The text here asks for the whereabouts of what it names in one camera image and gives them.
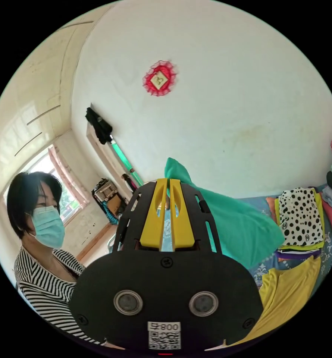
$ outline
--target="face mask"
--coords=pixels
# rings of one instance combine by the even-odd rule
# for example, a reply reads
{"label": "face mask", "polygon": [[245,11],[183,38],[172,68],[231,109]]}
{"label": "face mask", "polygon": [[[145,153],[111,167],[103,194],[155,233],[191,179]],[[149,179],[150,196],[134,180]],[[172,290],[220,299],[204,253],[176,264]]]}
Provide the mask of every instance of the face mask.
{"label": "face mask", "polygon": [[42,245],[58,249],[62,247],[65,228],[54,206],[34,209],[32,223],[35,227],[35,236],[33,236]]}

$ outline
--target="red decoration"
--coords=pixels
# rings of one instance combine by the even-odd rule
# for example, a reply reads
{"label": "red decoration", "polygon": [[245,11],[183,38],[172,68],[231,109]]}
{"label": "red decoration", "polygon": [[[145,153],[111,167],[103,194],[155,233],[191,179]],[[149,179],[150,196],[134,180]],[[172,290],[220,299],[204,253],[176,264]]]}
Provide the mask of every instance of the red decoration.
{"label": "red decoration", "polygon": [[173,64],[169,61],[159,61],[144,76],[143,83],[152,96],[164,96],[171,91],[175,78]]}

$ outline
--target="black and white striped shirt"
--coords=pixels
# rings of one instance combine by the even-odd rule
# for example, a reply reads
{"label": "black and white striped shirt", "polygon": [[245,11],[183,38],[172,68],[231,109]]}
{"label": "black and white striped shirt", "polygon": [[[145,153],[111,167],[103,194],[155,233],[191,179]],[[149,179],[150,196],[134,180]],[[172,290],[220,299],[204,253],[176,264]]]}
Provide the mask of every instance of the black and white striped shirt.
{"label": "black and white striped shirt", "polygon": [[[85,267],[69,252],[54,249],[53,255],[77,276]],[[68,303],[76,283],[66,282],[47,271],[22,246],[14,263],[17,284],[35,311],[55,327],[90,343],[70,313]]]}

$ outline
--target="bed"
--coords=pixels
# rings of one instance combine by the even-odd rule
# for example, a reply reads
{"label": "bed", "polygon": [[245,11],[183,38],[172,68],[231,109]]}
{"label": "bed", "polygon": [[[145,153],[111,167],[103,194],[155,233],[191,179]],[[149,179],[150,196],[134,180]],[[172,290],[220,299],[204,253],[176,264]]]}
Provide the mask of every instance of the bed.
{"label": "bed", "polygon": [[[325,185],[321,185],[317,187],[317,191],[321,191]],[[266,197],[255,197],[255,198],[245,198],[240,199],[243,202],[246,202],[258,210],[260,210],[264,215],[271,216],[271,212],[266,201]],[[324,223],[325,223],[325,244],[321,252],[321,268],[319,272],[318,279],[313,289],[313,293],[318,289],[319,285],[321,284],[324,277],[328,274],[332,266],[332,229],[329,223],[329,220],[324,213]],[[172,244],[171,244],[171,219],[170,219],[170,211],[166,211],[165,213],[165,226],[164,226],[164,234],[163,234],[163,245],[162,251],[172,251]],[[266,257],[254,266],[252,269],[249,270],[251,275],[254,278],[257,286],[260,288],[262,285],[262,276],[271,268],[276,268],[277,270],[288,270],[295,266],[298,266],[304,260],[287,260],[278,262],[278,258],[273,253],[269,257]]]}

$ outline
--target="pink curtain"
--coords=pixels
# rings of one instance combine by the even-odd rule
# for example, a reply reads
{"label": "pink curtain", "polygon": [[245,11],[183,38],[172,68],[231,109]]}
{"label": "pink curtain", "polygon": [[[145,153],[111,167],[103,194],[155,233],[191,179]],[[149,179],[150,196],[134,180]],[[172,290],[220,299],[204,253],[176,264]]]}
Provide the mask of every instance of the pink curtain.
{"label": "pink curtain", "polygon": [[48,149],[49,158],[54,165],[54,168],[64,185],[74,196],[77,202],[82,208],[85,208],[89,204],[88,197],[90,196],[88,191],[79,182],[76,176],[73,174],[69,165],[65,162],[63,156],[59,152],[59,148],[54,145]]}

